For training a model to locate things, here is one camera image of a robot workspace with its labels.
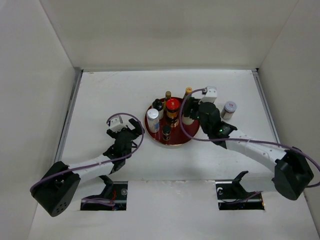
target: purple cable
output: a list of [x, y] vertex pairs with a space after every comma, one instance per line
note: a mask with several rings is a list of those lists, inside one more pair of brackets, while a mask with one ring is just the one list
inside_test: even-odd
[[[248, 142], [250, 141], [250, 143], [255, 143], [255, 144], [269, 144], [269, 145], [275, 145], [275, 146], [278, 146], [278, 147], [282, 147], [282, 148], [285, 148], [285, 149], [289, 149], [297, 154], [300, 154], [302, 155], [303, 157], [305, 157], [306, 159], [308, 159], [317, 169], [318, 171], [320, 172], [320, 165], [315, 161], [313, 160], [310, 156], [308, 156], [307, 154], [305, 154], [304, 152], [294, 148], [294, 147], [291, 147], [291, 146], [288, 146], [288, 145], [285, 145], [285, 144], [282, 144], [282, 143], [277, 143], [277, 142], [272, 142], [272, 141], [261, 141], [261, 140], [254, 140], [254, 139], [244, 139], [244, 138], [219, 138], [219, 139], [201, 139], [201, 138], [196, 138], [196, 137], [193, 137], [191, 135], [189, 135], [185, 128], [184, 128], [184, 125], [182, 123], [182, 110], [183, 110], [183, 107], [187, 101], [187, 99], [194, 93], [196, 92], [202, 92], [203, 90], [205, 90], [205, 88], [200, 88], [200, 89], [196, 89], [194, 91], [192, 91], [191, 93], [189, 93], [185, 98], [184, 100], [182, 101], [182, 104], [181, 104], [181, 107], [180, 107], [180, 112], [179, 112], [179, 121], [180, 121], [180, 126], [181, 126], [181, 129], [183, 131], [183, 133], [190, 139], [193, 139], [193, 140], [197, 140], [197, 141], [201, 141], [201, 142], [220, 142], [220, 141], [240, 141], [240, 142]], [[314, 187], [318, 187], [320, 186], [320, 181], [318, 183], [315, 183], [315, 184], [312, 184], [312, 185], [309, 185], [307, 186], [306, 188], [314, 188]]]
[[88, 204], [89, 202], [93, 202], [95, 204], [101, 204], [101, 205], [105, 205], [105, 206], [108, 206], [108, 207], [113, 207], [115, 205], [115, 203], [109, 199], [106, 199], [106, 198], [99, 198], [99, 197], [96, 197], [96, 198], [82, 198], [82, 200], [84, 200], [85, 202], [82, 204], [82, 207], [85, 205], [85, 204]]
[[145, 134], [145, 130], [142, 126], [142, 123], [139, 121], [138, 118], [136, 118], [135, 116], [133, 116], [132, 114], [130, 113], [125, 113], [125, 112], [120, 112], [120, 113], [116, 113], [116, 114], [113, 114], [111, 117], [108, 118], [108, 120], [106, 122], [109, 122], [110, 119], [112, 119], [113, 117], [117, 116], [117, 115], [127, 115], [129, 117], [132, 117], [134, 118], [140, 125], [141, 129], [142, 129], [142, 136], [141, 136], [141, 141], [140, 143], [138, 144], [138, 146], [136, 147], [135, 150], [133, 150], [130, 154], [128, 155], [125, 155], [125, 156], [122, 156], [122, 157], [118, 157], [118, 158], [114, 158], [114, 159], [110, 159], [110, 160], [106, 160], [106, 161], [102, 161], [100, 163], [94, 163], [94, 164], [90, 164], [90, 165], [87, 165], [87, 166], [79, 166], [79, 167], [74, 167], [74, 168], [70, 168], [70, 169], [67, 169], [67, 170], [64, 170], [64, 171], [60, 171], [60, 172], [57, 172], [55, 174], [52, 174], [50, 176], [47, 176], [43, 179], [41, 179], [40, 181], [36, 182], [31, 188], [30, 188], [30, 192], [32, 193], [32, 191], [39, 185], [43, 184], [44, 182], [50, 180], [50, 179], [53, 179], [57, 176], [60, 176], [60, 175], [63, 175], [63, 174], [66, 174], [66, 173], [69, 173], [69, 172], [72, 172], [72, 171], [78, 171], [78, 170], [81, 170], [81, 169], [88, 169], [88, 168], [93, 168], [95, 166], [98, 166], [100, 164], [106, 164], [106, 163], [111, 163], [111, 162], [114, 162], [114, 161], [118, 161], [118, 160], [122, 160], [122, 159], [126, 159], [128, 157], [130, 157], [133, 153], [135, 153], [141, 146], [143, 140], [144, 140], [144, 134]]
[[238, 201], [227, 202], [227, 204], [240, 204], [240, 203], [244, 203], [244, 202], [248, 201], [249, 199], [252, 199], [253, 197], [259, 195], [260, 193], [262, 193], [262, 191], [256, 191], [254, 194], [252, 194], [251, 196], [248, 196], [248, 197], [245, 198], [245, 199], [241, 199], [241, 200], [238, 200]]

